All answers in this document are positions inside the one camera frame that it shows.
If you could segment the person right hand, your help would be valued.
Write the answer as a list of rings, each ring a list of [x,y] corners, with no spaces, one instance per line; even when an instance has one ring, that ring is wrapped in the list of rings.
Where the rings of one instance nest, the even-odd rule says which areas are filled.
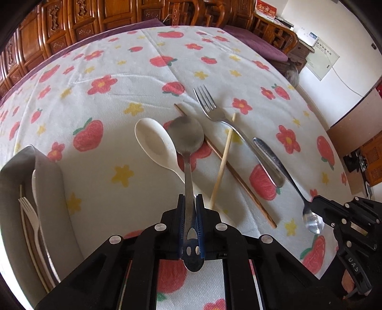
[[[342,283],[344,290],[348,294],[350,294],[355,288],[354,281],[352,280],[352,277],[350,276],[350,274],[347,270],[345,270],[345,272],[343,274],[343,278],[342,278],[341,283]]]

